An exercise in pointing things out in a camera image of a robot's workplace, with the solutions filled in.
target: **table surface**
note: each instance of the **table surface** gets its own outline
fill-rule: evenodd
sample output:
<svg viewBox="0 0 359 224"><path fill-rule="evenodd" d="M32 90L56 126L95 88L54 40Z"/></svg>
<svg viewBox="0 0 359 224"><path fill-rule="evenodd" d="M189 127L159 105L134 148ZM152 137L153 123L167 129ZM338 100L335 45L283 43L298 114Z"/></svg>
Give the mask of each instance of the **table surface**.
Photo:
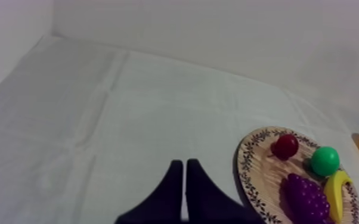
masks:
<svg viewBox="0 0 359 224"><path fill-rule="evenodd" d="M264 126L336 148L359 195L358 135L320 104L177 60L43 38L0 84L0 223L113 223L173 159L198 158L240 202L233 156Z"/></svg>

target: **green ball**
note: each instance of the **green ball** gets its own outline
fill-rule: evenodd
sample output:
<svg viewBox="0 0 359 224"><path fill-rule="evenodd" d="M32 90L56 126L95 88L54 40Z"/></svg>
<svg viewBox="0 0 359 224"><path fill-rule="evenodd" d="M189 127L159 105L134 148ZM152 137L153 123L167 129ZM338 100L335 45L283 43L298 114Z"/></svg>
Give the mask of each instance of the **green ball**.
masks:
<svg viewBox="0 0 359 224"><path fill-rule="evenodd" d="M310 160L313 171L320 176L330 176L339 168L339 156L332 147L320 147Z"/></svg>

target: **decorative plate border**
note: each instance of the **decorative plate border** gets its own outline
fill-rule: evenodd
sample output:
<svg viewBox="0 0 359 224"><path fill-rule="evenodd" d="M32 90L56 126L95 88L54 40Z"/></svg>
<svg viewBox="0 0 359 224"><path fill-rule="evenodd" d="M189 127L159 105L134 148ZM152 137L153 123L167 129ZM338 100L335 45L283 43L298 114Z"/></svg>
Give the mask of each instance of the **decorative plate border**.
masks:
<svg viewBox="0 0 359 224"><path fill-rule="evenodd" d="M243 145L247 150L243 150L242 152L243 156L242 156L242 161L240 162L242 166L241 166L241 170L239 170L239 166L237 166L238 174L249 201L253 204L253 207L255 208L256 212L258 212L260 216L263 218L263 221L265 221L266 223L279 224L279 223L283 223L283 221L278 219L277 215L271 214L269 211L267 211L266 204L259 198L259 191L257 191L257 189L253 186L253 184L250 181L251 178L248 175L250 173L250 168L252 167L251 163L253 156L255 155L255 152L253 151L254 146L258 146L260 142L264 142L265 139L267 137L270 137L271 135L282 136L285 134L294 135L299 142L303 142L304 144L306 144L311 148L318 149L320 148L320 146L315 142L311 141L306 136L296 133L293 130L287 129L285 127L275 127L275 126L265 127L262 129L254 130L251 133L254 133L258 130L261 131L252 135L250 141L244 143L243 142L244 140L242 140L241 145ZM352 223L359 224L359 201L358 201L357 192L355 188L349 183L346 184L346 189L348 191L348 194L352 198L351 200Z"/></svg>

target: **purple grapes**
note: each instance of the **purple grapes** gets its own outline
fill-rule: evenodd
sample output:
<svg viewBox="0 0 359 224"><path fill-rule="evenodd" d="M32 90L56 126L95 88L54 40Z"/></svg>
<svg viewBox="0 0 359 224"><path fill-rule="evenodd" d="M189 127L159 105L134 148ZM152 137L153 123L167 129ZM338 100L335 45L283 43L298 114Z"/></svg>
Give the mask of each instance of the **purple grapes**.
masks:
<svg viewBox="0 0 359 224"><path fill-rule="evenodd" d="M330 204L322 188L294 173L285 183L288 204L296 218L304 223L324 223L330 212Z"/></svg>

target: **toy fruit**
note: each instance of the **toy fruit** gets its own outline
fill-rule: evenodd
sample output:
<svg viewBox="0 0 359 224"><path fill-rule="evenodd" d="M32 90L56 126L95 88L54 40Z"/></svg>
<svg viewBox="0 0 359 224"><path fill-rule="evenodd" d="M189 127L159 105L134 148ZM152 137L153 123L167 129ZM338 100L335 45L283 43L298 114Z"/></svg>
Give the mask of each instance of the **toy fruit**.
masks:
<svg viewBox="0 0 359 224"><path fill-rule="evenodd" d="M337 171L332 175L324 187L324 193L330 203L330 217L336 222L341 223L342 219L342 185L351 183L345 171Z"/></svg>
<svg viewBox="0 0 359 224"><path fill-rule="evenodd" d="M334 148L321 147L313 153L310 164L316 174L330 176L338 170L339 156Z"/></svg>
<svg viewBox="0 0 359 224"><path fill-rule="evenodd" d="M298 152L299 143L294 135L283 135L279 137L272 147L271 151L274 155L282 160L287 160Z"/></svg>
<svg viewBox="0 0 359 224"><path fill-rule="evenodd" d="M330 204L315 182L290 173L283 189L298 223L323 223L328 218Z"/></svg>

